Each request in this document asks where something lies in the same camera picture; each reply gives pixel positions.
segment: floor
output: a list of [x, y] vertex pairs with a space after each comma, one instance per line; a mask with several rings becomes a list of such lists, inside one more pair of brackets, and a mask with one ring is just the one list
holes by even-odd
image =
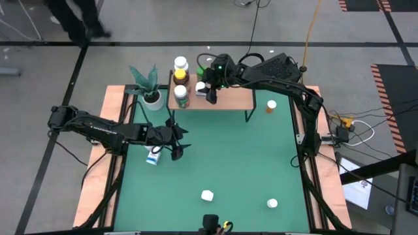
[[[47, 147], [46, 135], [51, 106], [63, 103], [66, 92], [64, 101], [98, 114], [107, 85], [133, 83], [129, 65], [147, 72], [155, 63], [160, 83], [166, 84], [176, 56], [186, 56], [192, 68], [202, 52], [228, 53], [238, 60], [248, 50], [255, 16], [254, 5], [238, 8], [233, 0], [99, 1], [100, 18], [113, 37], [92, 42], [85, 51], [69, 43], [39, 1], [23, 2], [41, 37], [49, 43], [24, 46], [28, 39], [0, 23], [1, 66], [18, 67], [23, 72], [20, 77], [0, 77], [0, 107], [7, 110], [0, 116], [0, 129], [7, 133], [0, 141], [2, 234], [72, 227], [86, 168], [59, 146], [48, 154], [53, 145]], [[37, 38], [19, 4], [0, 4], [4, 12], [0, 19], [27, 37]], [[312, 0], [272, 0], [259, 11], [251, 52], [267, 58], [285, 52], [301, 63], [315, 6]], [[394, 27], [390, 27], [388, 15]], [[417, 61], [417, 20], [416, 12], [342, 12], [337, 0], [322, 0], [311, 36], [316, 43], [308, 50], [305, 84], [321, 88], [328, 110], [362, 112], [381, 107], [370, 64], [411, 65], [411, 60]], [[249, 59], [246, 63], [258, 62]], [[375, 114], [384, 113], [378, 110]], [[362, 120], [373, 125], [382, 119]], [[396, 155], [389, 127], [379, 125], [375, 131], [368, 143]], [[63, 133], [58, 140], [81, 160], [88, 160], [91, 146], [84, 138]], [[355, 149], [387, 158], [365, 145]], [[346, 148], [338, 151], [363, 164], [376, 162]], [[389, 233], [361, 215], [351, 216], [357, 230]]]

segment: person's leg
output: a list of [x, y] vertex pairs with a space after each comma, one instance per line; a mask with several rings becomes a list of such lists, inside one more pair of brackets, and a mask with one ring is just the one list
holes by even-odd
[[73, 0], [81, 9], [83, 21], [92, 37], [110, 37], [110, 33], [103, 29], [99, 21], [95, 0]]
[[69, 38], [79, 47], [85, 46], [88, 40], [84, 24], [74, 15], [67, 2], [65, 0], [44, 0], [44, 2], [68, 33]]

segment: potted plant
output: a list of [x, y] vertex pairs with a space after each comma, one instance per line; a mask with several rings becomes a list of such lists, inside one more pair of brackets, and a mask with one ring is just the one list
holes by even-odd
[[164, 99], [161, 92], [158, 90], [158, 75], [155, 64], [148, 75], [148, 79], [145, 78], [136, 68], [129, 66], [131, 74], [135, 78], [137, 88], [127, 90], [126, 93], [132, 95], [142, 96], [145, 106], [149, 110], [159, 110], [164, 105]]

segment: black floor mat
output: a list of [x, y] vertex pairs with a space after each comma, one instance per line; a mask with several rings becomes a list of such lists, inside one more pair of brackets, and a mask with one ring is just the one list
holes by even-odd
[[418, 144], [417, 67], [372, 65], [372, 73], [382, 104], [386, 107], [383, 110], [387, 115], [387, 123], [391, 128], [398, 152], [416, 149]]
[[340, 0], [348, 12], [418, 12], [418, 0]]

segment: green table surface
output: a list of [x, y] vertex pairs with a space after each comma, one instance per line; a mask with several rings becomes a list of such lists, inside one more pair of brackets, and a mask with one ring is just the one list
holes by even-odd
[[[309, 232], [300, 170], [290, 165], [297, 151], [289, 99], [269, 91], [256, 97], [248, 123], [243, 111], [176, 111], [189, 131], [180, 142], [192, 144], [178, 161], [163, 150], [154, 166], [144, 146], [129, 146], [115, 231], [197, 231], [214, 213], [237, 232]], [[267, 114], [270, 99], [278, 107]], [[169, 118], [165, 107], [146, 114], [154, 126]], [[140, 108], [134, 122], [145, 122]], [[203, 190], [213, 201], [201, 199]], [[277, 208], [267, 206], [270, 198]]]

